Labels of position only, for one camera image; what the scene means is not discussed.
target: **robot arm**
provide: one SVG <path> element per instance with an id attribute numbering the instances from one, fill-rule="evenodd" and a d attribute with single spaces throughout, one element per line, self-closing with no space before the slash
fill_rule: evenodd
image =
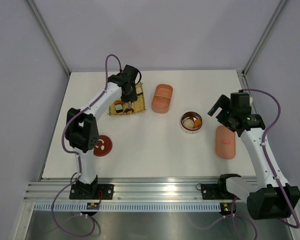
<path id="1" fill-rule="evenodd" d="M 134 102 L 138 99 L 135 84 L 138 72 L 139 70 L 135 67 L 126 65 L 122 72 L 110 76 L 107 89 L 102 97 L 93 104 L 98 96 L 102 94 L 101 91 L 83 106 L 81 109 L 86 107 L 89 107 L 89 109 L 79 115 L 66 130 L 65 138 L 69 141 L 70 146 L 79 153 L 81 159 L 82 173 L 76 185 L 82 189 L 87 189 L 87 192 L 90 192 L 93 185 L 97 184 L 97 173 L 94 164 L 94 148 L 99 137 L 97 121 L 118 98 L 121 97 L 121 101 L 125 103 Z M 67 122 L 79 112 L 80 109 L 71 108 L 67 113 Z"/>
<path id="2" fill-rule="evenodd" d="M 237 132 L 243 141 L 256 174 L 257 187 L 245 182 L 237 174 L 224 174 L 218 181 L 219 190 L 225 194 L 233 194 L 244 201 L 254 220 L 287 218 L 291 215 L 291 211 L 263 152 L 262 136 L 265 124 L 260 115 L 251 114 L 249 97 L 246 92 L 231 93 L 230 99 L 222 95 L 208 115 L 212 116 L 218 108 L 221 108 L 216 118 L 232 132 Z M 267 138 L 265 138 L 265 147 L 277 173 L 277 179 L 280 179 L 294 208 L 300 198 L 300 191 L 297 186 L 290 186 L 282 174 Z"/>

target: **cable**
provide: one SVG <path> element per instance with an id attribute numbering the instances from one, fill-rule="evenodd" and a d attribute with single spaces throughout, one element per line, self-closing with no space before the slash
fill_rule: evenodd
<path id="1" fill-rule="evenodd" d="M 80 177 L 81 177 L 81 174 L 82 174 L 82 162 L 81 162 L 81 158 L 80 158 L 80 154 L 79 152 L 77 151 L 71 151 L 71 150 L 68 150 L 66 148 L 66 145 L 65 145 L 65 136 L 66 136 L 66 131 L 69 127 L 69 125 L 78 117 L 80 116 L 82 113 L 84 113 L 85 111 L 87 111 L 91 106 L 93 106 L 106 92 L 107 88 L 108 88 L 108 59 L 110 57 L 115 57 L 117 60 L 118 60 L 118 63 L 119 63 L 119 70 L 120 72 L 122 72 L 122 67 L 121 67 L 121 62 L 119 60 L 119 58 L 114 55 L 114 54 L 109 54 L 106 58 L 105 58 L 105 63 L 104 63 L 104 69 L 105 69 L 105 86 L 104 86 L 104 89 L 103 91 L 101 92 L 101 94 L 94 100 L 92 101 L 92 103 L 89 105 L 89 107 L 85 107 L 83 110 L 81 110 L 80 112 L 78 112 L 75 116 L 73 116 L 65 125 L 64 129 L 63 129 L 63 132 L 62 132 L 62 137 L 61 137 L 61 145 L 62 145 L 62 148 L 63 150 L 68 153 L 68 154 L 76 154 L 77 157 L 78 157 L 78 165 L 79 165 L 79 173 L 78 173 L 78 177 L 74 180 L 74 181 L 71 181 L 69 184 L 67 184 L 65 187 L 63 187 L 57 194 L 56 196 L 54 197 L 53 201 L 52 201 L 52 204 L 51 204 L 51 214 L 52 214 L 52 218 L 53 218 L 53 221 L 55 223 L 55 225 L 61 229 L 63 232 L 65 232 L 66 234 L 70 235 L 70 236 L 73 236 L 73 237 L 77 237 L 77 238 L 85 238 L 85 237 L 88 237 L 90 236 L 94 230 L 95 230 L 95 227 L 96 227 L 96 224 L 95 224 L 95 219 L 89 215 L 86 215 L 86 217 L 88 217 L 89 219 L 91 219 L 92 223 L 93 223 L 93 227 L 92 227 L 92 230 L 87 233 L 87 234 L 83 234 L 83 235 L 78 235 L 78 234 L 74 234 L 74 233 L 71 233 L 67 230 L 65 230 L 57 221 L 56 219 L 56 216 L 55 216 L 55 213 L 54 213 L 54 208 L 55 208 L 55 203 L 56 203 L 56 200 L 57 198 L 59 197 L 59 195 L 66 189 L 68 188 L 69 186 L 71 186 L 72 184 L 74 184 L 75 182 L 77 182 Z"/>
<path id="2" fill-rule="evenodd" d="M 249 218 L 247 218 L 246 216 L 243 216 L 243 215 L 240 215 L 240 214 L 234 214 L 234 206 L 235 206 L 235 202 L 236 202 L 237 199 L 238 199 L 238 197 L 235 197 L 234 200 L 233 200 L 232 203 L 231 203 L 231 214 L 226 215 L 226 216 L 222 216 L 222 217 L 218 218 L 218 219 L 215 220 L 211 225 L 206 226 L 206 227 L 201 227 L 201 226 L 195 225 L 195 224 L 191 221 L 191 219 L 189 218 L 189 216 L 188 216 L 187 214 L 185 214 L 185 215 L 186 215 L 188 221 L 192 224 L 192 226 L 195 227 L 195 228 L 198 229 L 198 230 L 208 230 L 208 229 L 212 228 L 214 225 L 216 225 L 218 222 L 220 222 L 221 220 L 223 220 L 223 219 L 225 219 L 225 218 L 230 218 L 230 217 L 231 217 L 231 218 L 232 218 L 232 223 L 233 223 L 233 226 L 234 226 L 235 233 L 238 235 L 238 237 L 239 237 L 241 240 L 244 240 L 244 239 L 243 239 L 243 238 L 241 237 L 241 235 L 239 234 L 239 231 L 238 231 L 237 226 L 236 226 L 236 223 L 235 223 L 235 217 L 238 217 L 238 218 L 247 220 L 247 221 L 252 225 L 252 227 L 253 227 L 253 229 L 254 229 L 254 232 L 255 232 L 255 237 L 254 237 L 253 240 L 257 240 L 257 238 L 258 238 L 258 231 L 257 231 L 257 228 L 256 228 L 256 226 L 254 225 L 254 223 L 253 223 Z"/>
<path id="3" fill-rule="evenodd" d="M 245 216 L 243 216 L 243 215 L 240 215 L 240 214 L 234 214 L 235 202 L 236 202 L 236 200 L 238 200 L 238 199 L 239 199 L 239 198 L 238 198 L 237 196 L 233 199 L 233 201 L 232 201 L 232 203 L 231 203 L 231 215 L 228 215 L 228 216 L 230 216 L 230 217 L 232 218 L 232 224 L 233 224 L 235 233 L 238 235 L 238 237 L 239 237 L 241 240 L 244 240 L 244 239 L 241 237 L 241 235 L 239 234 L 239 231 L 238 231 L 237 226 L 236 226 L 236 223 L 235 223 L 235 217 L 239 217 L 239 218 L 242 218 L 242 219 L 247 220 L 247 221 L 252 225 L 252 227 L 253 227 L 253 229 L 254 229 L 254 232 L 255 232 L 255 237 L 254 237 L 253 240 L 257 240 L 257 238 L 258 238 L 258 231 L 257 231 L 257 228 L 256 228 L 256 226 L 254 225 L 254 223 L 253 223 L 249 218 L 247 218 L 247 217 L 245 217 Z"/>
<path id="4" fill-rule="evenodd" d="M 72 179 L 74 178 L 74 176 L 75 176 L 76 174 L 78 174 L 78 173 L 75 172 L 75 173 L 72 175 L 72 177 L 70 178 L 70 183 L 72 182 Z"/>
<path id="5" fill-rule="evenodd" d="M 138 73 L 139 73 L 139 81 L 135 85 L 137 85 L 138 83 L 140 83 L 141 82 L 141 78 L 142 78 L 141 72 L 139 71 L 139 69 L 137 69 L 137 70 L 138 70 Z"/>
<path id="6" fill-rule="evenodd" d="M 99 196 L 99 203 L 98 203 L 97 207 L 90 206 L 90 207 L 87 207 L 87 210 L 89 210 L 89 209 L 99 210 L 100 209 L 101 200 L 102 200 L 102 197 L 104 196 L 102 191 L 100 191 L 100 190 L 98 191 L 98 196 Z"/>
<path id="7" fill-rule="evenodd" d="M 199 189 L 197 186 L 200 185 L 202 187 L 202 185 L 204 185 L 203 183 L 198 183 L 197 185 L 195 185 L 195 189 L 201 191 L 201 189 Z M 218 186 L 209 186 L 209 185 L 205 185 L 206 188 L 211 188 L 211 189 L 215 189 L 217 188 Z"/>
<path id="8" fill-rule="evenodd" d="M 68 217 L 66 220 L 64 220 L 63 223 L 66 223 L 66 222 L 68 222 L 69 220 L 74 219 L 74 218 L 77 218 L 77 217 L 85 217 L 85 215 L 83 215 L 83 214 L 76 214 L 76 215 L 70 216 L 70 217 Z M 98 223 L 95 219 L 93 219 L 93 220 L 95 221 L 95 223 L 97 224 L 97 226 L 98 226 L 98 228 L 99 228 L 99 231 L 101 232 L 101 228 L 100 228 L 99 223 Z M 49 234 L 49 233 L 52 233 L 52 232 L 54 232 L 55 230 L 59 229 L 59 228 L 56 226 L 56 227 L 54 227 L 54 228 L 52 228 L 52 229 L 50 229 L 50 230 L 43 230 L 43 228 L 40 226 L 39 223 L 40 223 L 40 221 L 38 222 L 39 229 L 40 229 L 44 234 Z"/>
<path id="9" fill-rule="evenodd" d="M 277 121 L 278 121 L 278 119 L 279 119 L 279 117 L 280 117 L 280 114 L 281 114 L 281 106 L 280 106 L 280 103 L 279 103 L 279 101 L 278 101 L 274 96 L 272 96 L 270 93 L 268 93 L 268 92 L 266 92 L 266 91 L 262 91 L 262 90 L 258 90 L 258 89 L 243 89 L 243 91 L 259 92 L 259 93 L 268 95 L 270 98 L 272 98 L 272 99 L 275 101 L 275 103 L 276 103 L 276 105 L 277 105 L 277 107 L 278 107 L 278 113 L 277 113 L 277 115 L 276 115 L 275 120 L 274 120 L 273 123 L 271 123 L 270 126 L 268 126 L 268 127 L 265 129 L 265 131 L 263 132 L 263 135 L 262 135 L 262 149 L 263 149 L 263 153 L 264 153 L 265 159 L 266 159 L 266 161 L 268 162 L 268 164 L 269 164 L 269 166 L 270 166 L 270 168 L 271 168 L 271 171 L 272 171 L 272 174 L 273 174 L 273 176 L 274 176 L 274 179 L 275 179 L 276 182 L 278 183 L 279 188 L 280 188 L 280 190 L 281 190 L 281 192 L 282 192 L 282 194 L 283 194 L 283 196 L 284 196 L 284 199 L 285 199 L 286 203 L 287 203 L 288 206 L 289 206 L 289 209 L 290 209 L 290 211 L 291 211 L 291 214 L 292 214 L 292 216 L 293 216 L 293 218 L 294 218 L 294 220 L 295 220 L 295 225 L 292 225 L 292 224 L 290 224 L 290 223 L 288 223 L 288 222 L 286 222 L 286 221 L 284 221 L 284 220 L 282 220 L 282 219 L 279 219 L 279 220 L 280 220 L 280 222 L 282 222 L 282 223 L 288 225 L 288 226 L 291 227 L 291 228 L 299 229 L 299 228 L 300 228 L 300 222 L 299 222 L 298 216 L 297 216 L 297 214 L 296 214 L 296 211 L 295 211 L 294 208 L 292 207 L 292 204 L 291 204 L 291 202 L 290 202 L 290 200 L 289 200 L 289 198 L 288 198 L 288 196 L 287 196 L 287 194 L 286 194 L 286 191 L 284 190 L 284 187 L 282 186 L 282 184 L 281 184 L 281 182 L 280 182 L 280 179 L 277 178 L 277 177 L 278 177 L 277 172 L 276 172 L 274 166 L 272 165 L 272 162 L 271 162 L 270 157 L 269 157 L 269 155 L 268 155 L 268 152 L 267 152 L 267 149 L 266 149 L 266 144 L 265 144 L 265 139 L 266 139 L 267 133 L 268 133 L 269 130 L 277 123 Z"/>
<path id="10" fill-rule="evenodd" d="M 222 216 L 220 218 L 218 218 L 217 220 L 215 220 L 212 224 L 210 224 L 209 226 L 206 227 L 201 227 L 201 226 L 197 226 L 195 225 L 192 220 L 190 219 L 190 217 L 185 213 L 186 217 L 188 218 L 189 222 L 192 224 L 193 227 L 195 227 L 198 230 L 208 230 L 210 228 L 212 228 L 214 225 L 216 225 L 218 222 L 220 222 L 221 220 L 225 219 L 225 218 L 229 218 L 231 217 L 231 215 L 226 215 L 226 216 Z"/>

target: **metal frame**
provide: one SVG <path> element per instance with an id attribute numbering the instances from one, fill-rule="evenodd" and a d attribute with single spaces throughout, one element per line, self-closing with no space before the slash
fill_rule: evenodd
<path id="1" fill-rule="evenodd" d="M 35 203 L 35 211 L 51 212 L 52 202 Z M 221 212 L 219 202 L 107 202 L 90 209 L 87 202 L 56 202 L 54 212 L 124 212 L 124 213 L 206 213 Z"/>
<path id="2" fill-rule="evenodd" d="M 271 19 L 269 21 L 269 23 L 267 24 L 265 30 L 263 31 L 257 45 L 255 46 L 251 57 L 249 58 L 249 61 L 247 62 L 246 66 L 243 69 L 243 75 L 246 76 L 247 73 L 249 72 L 252 64 L 255 62 L 255 60 L 257 59 L 260 51 L 262 50 L 265 42 L 267 41 L 268 37 L 270 36 L 270 33 L 273 31 L 274 26 L 279 18 L 279 16 L 281 15 L 281 13 L 283 12 L 283 9 L 285 8 L 286 4 L 287 4 L 288 0 L 281 0 L 278 5 L 276 6 L 276 9 L 274 10 Z"/>
<path id="3" fill-rule="evenodd" d="M 58 46 L 56 45 L 35 0 L 26 0 L 30 10 L 36 18 L 40 29 L 45 35 L 48 43 L 51 46 L 57 60 L 63 68 L 65 74 L 70 77 L 70 70 L 66 61 L 64 60 Z M 256 47 L 253 50 L 248 63 L 244 67 L 244 70 L 237 70 L 238 79 L 243 89 L 248 88 L 246 75 L 251 68 L 252 64 L 256 60 L 272 32 L 275 23 L 281 15 L 284 7 L 288 0 L 281 0 L 277 5 L 268 25 L 262 33 Z M 59 106 L 59 113 L 63 98 L 66 94 L 66 90 L 63 93 L 62 101 Z M 255 103 L 252 104 L 252 111 L 256 113 Z M 24 240 L 28 227 L 30 225 L 31 217 L 35 209 L 36 202 L 52 202 L 56 194 L 62 187 L 65 186 L 70 180 L 65 178 L 42 178 L 43 170 L 50 149 L 51 141 L 47 149 L 45 162 L 40 173 L 38 182 L 30 182 L 26 190 L 23 200 L 23 211 L 19 219 L 19 223 L 14 235 L 15 240 Z M 255 177 L 245 177 L 248 183 L 257 185 Z M 161 178 L 100 178 L 99 183 L 110 183 L 114 184 L 113 200 L 107 200 L 106 203 L 171 203 L 171 204 L 182 204 L 182 203 L 229 203 L 231 200 L 202 200 L 201 192 L 196 190 L 195 186 L 198 183 L 212 184 L 216 183 L 217 177 L 161 177 Z M 59 204 L 78 203 L 85 202 L 84 200 L 70 200 L 69 199 L 70 188 L 66 189 L 58 198 Z M 291 228 L 293 239 L 300 240 L 300 231 Z"/>
<path id="4" fill-rule="evenodd" d="M 42 14 L 40 13 L 36 3 L 33 0 L 26 0 L 26 3 L 28 4 L 28 6 L 31 9 L 31 12 L 33 13 L 40 29 L 43 32 L 43 35 L 45 36 L 45 38 L 47 39 L 53 53 L 55 54 L 56 59 L 58 60 L 58 62 L 60 63 L 61 67 L 63 68 L 65 74 L 68 76 L 68 78 L 70 77 L 70 70 L 68 68 L 68 65 L 64 59 L 64 57 L 62 56 L 61 52 L 59 51 L 58 46 L 56 45 L 56 42 L 54 40 L 54 38 L 52 37 L 43 17 Z"/>
<path id="5" fill-rule="evenodd" d="M 294 220 L 294 218 L 292 216 L 287 218 L 287 222 L 292 225 L 296 224 L 296 221 Z M 291 232 L 292 238 L 294 240 L 300 240 L 300 228 L 296 229 L 296 228 L 290 227 L 290 232 Z"/>

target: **white table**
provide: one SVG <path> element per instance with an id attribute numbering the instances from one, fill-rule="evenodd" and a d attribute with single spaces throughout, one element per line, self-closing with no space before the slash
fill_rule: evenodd
<path id="1" fill-rule="evenodd" d="M 245 177 L 256 175 L 237 134 L 235 157 L 225 160 L 216 155 L 215 133 L 220 124 L 215 115 L 207 115 L 221 94 L 230 96 L 241 88 L 235 70 L 143 71 L 142 82 L 145 113 L 109 116 L 105 112 L 97 122 L 99 134 L 107 135 L 113 143 L 107 156 L 95 157 L 99 178 L 217 177 L 227 173 Z M 67 111 L 82 107 L 101 91 L 104 84 L 104 72 L 71 74 L 43 178 L 69 178 L 77 172 L 75 156 L 65 153 L 61 146 Z M 170 109 L 165 114 L 151 109 L 158 84 L 173 87 Z M 188 111 L 197 112 L 203 118 L 204 125 L 197 134 L 187 134 L 179 126 L 180 117 Z"/>

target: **metal floor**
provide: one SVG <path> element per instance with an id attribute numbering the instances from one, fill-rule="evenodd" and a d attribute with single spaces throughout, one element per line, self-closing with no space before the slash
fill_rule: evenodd
<path id="1" fill-rule="evenodd" d="M 237 203 L 237 213 L 249 216 L 244 203 Z M 64 222 L 74 212 L 56 212 L 59 223 L 76 234 L 91 230 L 91 221 L 84 217 Z M 208 230 L 221 215 L 216 212 L 98 212 L 94 215 L 99 227 L 86 240 L 238 240 L 232 220 L 226 218 Z M 248 222 L 236 218 L 237 228 L 245 240 L 253 240 L 255 233 Z M 278 220 L 254 221 L 260 240 L 292 240 L 290 230 Z M 26 240 L 74 240 L 56 229 L 51 212 L 34 211 Z"/>

